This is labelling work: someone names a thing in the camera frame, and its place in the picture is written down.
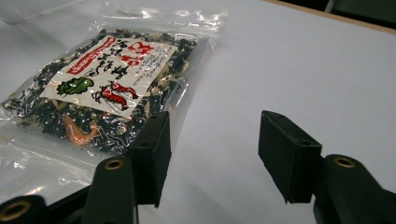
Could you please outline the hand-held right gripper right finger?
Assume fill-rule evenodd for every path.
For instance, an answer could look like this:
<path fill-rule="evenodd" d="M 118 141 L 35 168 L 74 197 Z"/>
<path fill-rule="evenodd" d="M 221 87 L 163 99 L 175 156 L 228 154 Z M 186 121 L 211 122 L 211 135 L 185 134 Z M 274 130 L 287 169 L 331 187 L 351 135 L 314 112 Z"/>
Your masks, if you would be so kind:
<path fill-rule="evenodd" d="M 286 116 L 262 111 L 258 154 L 287 203 L 313 203 L 317 224 L 396 224 L 396 193 Z"/>

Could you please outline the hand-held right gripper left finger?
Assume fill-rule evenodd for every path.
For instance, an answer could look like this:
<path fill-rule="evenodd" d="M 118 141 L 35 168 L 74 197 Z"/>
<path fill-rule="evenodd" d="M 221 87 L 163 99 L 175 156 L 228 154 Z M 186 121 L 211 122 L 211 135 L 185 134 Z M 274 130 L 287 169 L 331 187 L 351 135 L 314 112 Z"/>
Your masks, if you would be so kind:
<path fill-rule="evenodd" d="M 171 156 L 169 113 L 159 112 L 125 155 L 96 166 L 81 224 L 139 224 L 140 204 L 160 204 Z"/>

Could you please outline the clear dried seaweed packet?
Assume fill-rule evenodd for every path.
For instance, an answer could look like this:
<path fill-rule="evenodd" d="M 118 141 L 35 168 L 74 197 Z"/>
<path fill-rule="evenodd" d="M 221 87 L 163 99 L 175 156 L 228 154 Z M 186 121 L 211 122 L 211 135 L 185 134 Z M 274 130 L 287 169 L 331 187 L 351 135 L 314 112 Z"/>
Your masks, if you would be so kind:
<path fill-rule="evenodd" d="M 195 69 L 225 28 L 225 9 L 105 1 L 90 35 L 0 101 L 0 203 L 53 204 L 123 156 L 149 118 L 184 119 Z"/>

